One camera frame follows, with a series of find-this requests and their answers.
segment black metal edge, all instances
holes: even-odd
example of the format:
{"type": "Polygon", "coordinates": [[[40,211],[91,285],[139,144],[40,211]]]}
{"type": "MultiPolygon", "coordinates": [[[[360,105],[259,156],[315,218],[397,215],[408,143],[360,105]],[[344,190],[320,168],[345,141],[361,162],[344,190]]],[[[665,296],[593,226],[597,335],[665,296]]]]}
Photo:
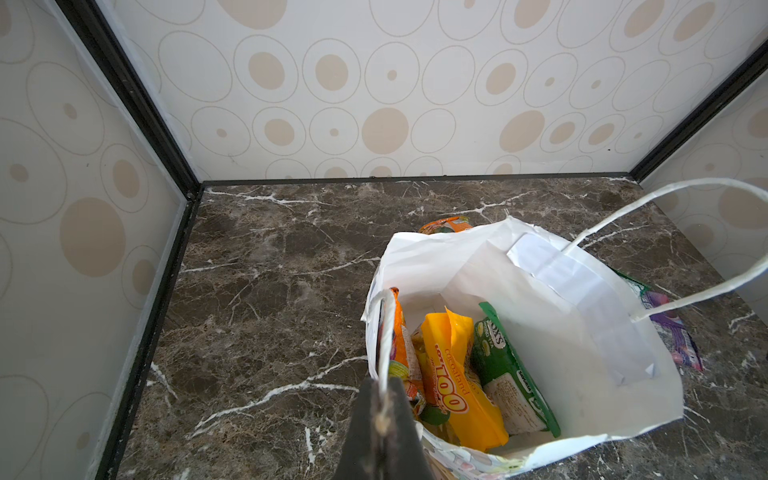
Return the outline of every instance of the black metal edge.
{"type": "Polygon", "coordinates": [[[689,138],[735,99],[768,68],[768,41],[765,41],[731,75],[688,114],[659,144],[637,164],[630,175],[638,183],[682,147],[689,138]]]}
{"type": "Polygon", "coordinates": [[[168,255],[168,263],[165,266],[160,286],[157,288],[157,295],[154,298],[147,325],[144,327],[144,333],[134,358],[134,364],[128,375],[120,406],[114,417],[112,429],[104,447],[95,478],[114,480],[118,476],[118,467],[125,453],[125,446],[136,418],[136,411],[141,401],[141,393],[144,391],[144,385],[147,383],[147,374],[154,357],[154,350],[157,348],[157,341],[160,339],[165,313],[176,285],[181,261],[184,258],[184,251],[187,249],[187,243],[192,233],[192,226],[194,225],[197,209],[200,206],[200,199],[202,197],[203,188],[201,186],[197,190],[195,198],[187,202],[187,206],[184,209],[184,215],[176,231],[176,237],[168,255]]]}
{"type": "Polygon", "coordinates": [[[192,200],[200,189],[184,154],[95,0],[56,0],[123,105],[163,162],[181,193],[192,200]]]}
{"type": "Polygon", "coordinates": [[[523,178],[599,178],[599,177],[625,177],[630,178],[627,172],[600,172],[583,174],[513,174],[513,175],[442,175],[435,177],[355,177],[355,178],[290,178],[281,180],[206,180],[205,187],[233,187],[237,185],[286,185],[286,184],[366,184],[417,181],[429,182],[436,180],[464,181],[464,180],[517,180],[523,178]]]}

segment bag handle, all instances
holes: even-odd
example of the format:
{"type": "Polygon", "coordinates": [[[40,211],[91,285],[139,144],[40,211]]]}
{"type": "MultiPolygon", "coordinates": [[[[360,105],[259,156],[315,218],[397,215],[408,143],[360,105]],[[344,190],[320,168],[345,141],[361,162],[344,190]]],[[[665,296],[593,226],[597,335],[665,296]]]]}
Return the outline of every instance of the bag handle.
{"type": "MultiPolygon", "coordinates": [[[[579,243],[581,243],[582,240],[587,238],[589,235],[592,235],[593,233],[598,232],[601,228],[605,227],[606,225],[613,222],[614,220],[623,217],[624,215],[630,213],[631,211],[639,207],[642,207],[643,205],[647,204],[654,198],[661,197],[662,195],[666,195],[676,190],[692,187],[694,185],[713,185],[713,184],[726,185],[728,187],[739,188],[741,190],[748,191],[751,194],[755,195],[756,197],[760,198],[762,201],[768,203],[768,191],[765,191],[759,187],[755,187],[754,185],[748,184],[747,182],[742,182],[741,180],[734,180],[732,178],[697,178],[696,180],[685,180],[681,182],[675,182],[673,184],[665,185],[662,188],[659,188],[658,190],[653,191],[648,195],[645,195],[641,199],[636,200],[631,204],[627,205],[626,207],[623,207],[617,210],[615,213],[613,213],[608,218],[601,221],[594,227],[587,228],[586,230],[578,234],[578,236],[574,238],[572,242],[566,245],[565,248],[562,250],[562,252],[563,254],[568,254],[568,252],[573,250],[579,243]]],[[[766,269],[768,269],[768,254],[763,256],[763,258],[759,259],[758,261],[756,261],[755,264],[752,265],[752,267],[749,270],[747,270],[746,272],[740,275],[736,275],[734,278],[730,280],[726,280],[725,282],[722,282],[719,285],[708,288],[703,292],[694,293],[693,295],[686,296],[684,298],[675,300],[673,302],[665,303],[662,306],[657,306],[656,308],[653,308],[650,310],[643,310],[642,312],[635,313],[634,315],[631,316],[631,319],[633,322],[638,322],[647,316],[656,315],[657,313],[667,312],[668,310],[675,310],[675,309],[681,308],[682,306],[690,305],[691,303],[700,302],[702,300],[708,300],[714,296],[720,295],[721,293],[730,292],[731,290],[735,290],[736,288],[742,286],[743,284],[749,282],[750,280],[758,277],[761,273],[766,271],[766,269]]]]}

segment marble surface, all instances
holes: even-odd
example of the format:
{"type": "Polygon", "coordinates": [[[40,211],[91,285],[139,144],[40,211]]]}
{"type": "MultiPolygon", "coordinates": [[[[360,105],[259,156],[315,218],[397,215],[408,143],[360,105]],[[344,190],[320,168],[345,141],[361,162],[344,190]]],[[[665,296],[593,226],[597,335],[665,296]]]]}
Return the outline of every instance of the marble surface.
{"type": "MultiPolygon", "coordinates": [[[[120,478],[329,478],[367,372],[360,314],[393,233],[461,212],[570,237],[641,194],[611,178],[209,188],[120,478]]],[[[720,281],[655,206],[583,245],[673,298],[720,281]]],[[[685,418],[518,478],[768,475],[768,329],[735,294],[680,315],[706,368],[681,370],[685,418]]]]}

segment green candy bag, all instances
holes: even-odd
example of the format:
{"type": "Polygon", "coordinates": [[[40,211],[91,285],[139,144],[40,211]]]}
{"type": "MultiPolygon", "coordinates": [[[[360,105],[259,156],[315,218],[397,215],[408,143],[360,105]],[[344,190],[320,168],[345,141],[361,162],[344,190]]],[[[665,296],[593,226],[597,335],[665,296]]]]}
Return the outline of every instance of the green candy bag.
{"type": "Polygon", "coordinates": [[[488,302],[480,308],[486,317],[475,324],[472,366],[483,391],[502,411],[507,433],[549,431],[559,437],[558,421],[509,342],[496,310],[488,302]]]}

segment white wall with circle pattern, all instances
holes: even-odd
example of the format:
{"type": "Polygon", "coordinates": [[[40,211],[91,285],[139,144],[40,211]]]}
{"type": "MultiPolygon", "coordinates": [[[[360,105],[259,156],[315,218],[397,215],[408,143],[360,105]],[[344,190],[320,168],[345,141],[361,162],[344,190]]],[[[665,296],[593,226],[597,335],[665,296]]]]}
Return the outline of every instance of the white wall with circle pattern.
{"type": "MultiPolygon", "coordinates": [[[[768,190],[768,74],[763,74],[643,181],[654,190],[705,177],[744,180],[768,190]]],[[[768,255],[768,204],[731,187],[702,185],[656,200],[723,278],[768,255]]],[[[768,273],[737,289],[768,323],[768,273]]]]}
{"type": "Polygon", "coordinates": [[[203,180],[628,171],[764,0],[100,0],[203,180]]]}
{"type": "Polygon", "coordinates": [[[51,12],[0,0],[4,480],[98,462],[183,207],[51,12]]]}

